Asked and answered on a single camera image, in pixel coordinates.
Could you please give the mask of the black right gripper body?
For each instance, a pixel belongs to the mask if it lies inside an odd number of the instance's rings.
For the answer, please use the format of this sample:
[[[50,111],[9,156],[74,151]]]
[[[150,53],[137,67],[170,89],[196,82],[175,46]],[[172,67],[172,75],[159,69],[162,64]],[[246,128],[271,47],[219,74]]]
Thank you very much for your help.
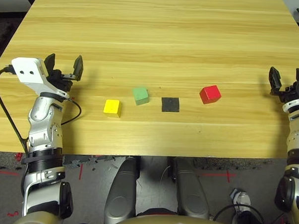
[[[281,103],[284,104],[299,99],[299,82],[294,82],[293,85],[286,87],[285,91],[271,90],[270,94],[272,96],[278,96]]]

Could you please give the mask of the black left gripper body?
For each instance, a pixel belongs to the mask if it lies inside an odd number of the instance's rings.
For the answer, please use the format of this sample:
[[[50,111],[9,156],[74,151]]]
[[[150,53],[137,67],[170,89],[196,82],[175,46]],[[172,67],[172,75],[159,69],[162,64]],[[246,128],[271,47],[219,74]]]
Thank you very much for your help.
[[[47,80],[57,89],[69,92],[73,82],[72,80],[76,80],[76,76],[74,74],[63,74],[60,70],[48,70]]]

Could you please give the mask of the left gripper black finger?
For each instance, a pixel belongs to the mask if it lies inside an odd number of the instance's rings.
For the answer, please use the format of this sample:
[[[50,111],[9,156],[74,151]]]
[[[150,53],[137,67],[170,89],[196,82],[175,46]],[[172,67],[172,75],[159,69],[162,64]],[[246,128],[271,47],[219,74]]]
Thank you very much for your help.
[[[83,73],[83,59],[82,56],[79,55],[73,65],[73,79],[76,81],[80,81],[81,77],[82,77],[82,73]]]
[[[55,58],[56,58],[55,53],[52,53],[45,58],[44,63],[45,63],[45,67],[48,72],[48,75],[53,74],[54,66],[55,66]]]

